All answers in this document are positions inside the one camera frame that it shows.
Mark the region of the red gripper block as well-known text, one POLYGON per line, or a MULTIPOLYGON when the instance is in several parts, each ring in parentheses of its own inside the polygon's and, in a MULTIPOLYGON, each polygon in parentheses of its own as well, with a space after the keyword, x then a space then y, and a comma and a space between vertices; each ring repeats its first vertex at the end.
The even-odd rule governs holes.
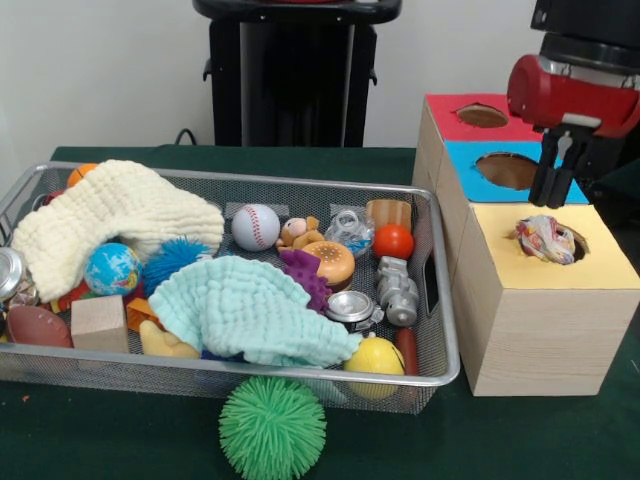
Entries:
POLYGON ((545 130, 528 200, 560 208, 579 171, 587 143, 561 125, 590 128, 593 134, 622 138, 639 123, 639 76, 612 73, 524 55, 514 65, 507 89, 512 115, 545 130))

